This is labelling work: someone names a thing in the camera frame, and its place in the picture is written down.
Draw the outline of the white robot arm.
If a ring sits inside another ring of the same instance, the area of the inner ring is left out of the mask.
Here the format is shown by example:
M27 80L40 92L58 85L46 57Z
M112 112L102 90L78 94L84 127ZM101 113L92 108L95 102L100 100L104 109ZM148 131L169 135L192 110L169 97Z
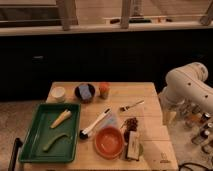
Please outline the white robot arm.
M213 114L213 88L205 84L207 78L208 69L200 62L174 68L166 74L166 86L158 94L164 125L169 124L186 100Z

